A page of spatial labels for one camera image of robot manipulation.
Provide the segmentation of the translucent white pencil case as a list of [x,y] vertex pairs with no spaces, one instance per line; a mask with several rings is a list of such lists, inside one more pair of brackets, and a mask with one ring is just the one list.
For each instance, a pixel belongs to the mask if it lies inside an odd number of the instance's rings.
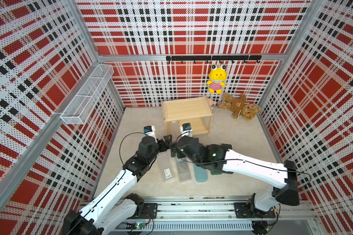
[[171,151],[161,152],[157,156],[157,164],[163,182],[168,182],[176,178],[173,166],[171,164]]
[[188,162],[183,159],[176,158],[176,168],[178,171],[178,178],[180,183],[192,180]]

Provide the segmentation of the light teal pencil case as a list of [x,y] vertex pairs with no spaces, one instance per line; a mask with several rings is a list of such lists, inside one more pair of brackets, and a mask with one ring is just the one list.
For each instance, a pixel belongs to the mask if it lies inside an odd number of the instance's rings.
[[206,169],[197,165],[193,165],[193,169],[194,169],[196,182],[204,183],[208,180],[208,172]]

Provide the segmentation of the dark green pencil case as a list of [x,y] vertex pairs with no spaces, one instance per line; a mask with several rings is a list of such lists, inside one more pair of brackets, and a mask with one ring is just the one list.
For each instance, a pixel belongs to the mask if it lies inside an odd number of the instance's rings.
[[219,171],[219,170],[211,170],[210,174],[211,175],[222,175],[223,173],[221,171]]

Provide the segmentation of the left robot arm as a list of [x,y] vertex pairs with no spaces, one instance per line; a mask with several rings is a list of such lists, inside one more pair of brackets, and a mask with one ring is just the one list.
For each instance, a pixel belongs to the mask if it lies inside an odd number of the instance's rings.
[[147,173],[157,155],[170,149],[172,135],[157,140],[145,136],[139,143],[135,155],[126,161],[112,183],[94,200],[78,212],[69,212],[63,222],[63,235],[107,235],[128,218],[153,217],[144,205],[144,199],[131,193],[120,202],[120,198]]

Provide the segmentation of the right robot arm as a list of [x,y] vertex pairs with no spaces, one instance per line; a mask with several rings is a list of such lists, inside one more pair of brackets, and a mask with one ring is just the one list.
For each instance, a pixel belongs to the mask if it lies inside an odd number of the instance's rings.
[[195,165],[221,172],[233,172],[261,180],[269,187],[254,193],[251,205],[260,211],[269,211],[277,204],[298,206],[296,164],[291,161],[271,163],[240,154],[231,145],[204,146],[198,138],[183,136],[174,144],[176,156],[187,158]]

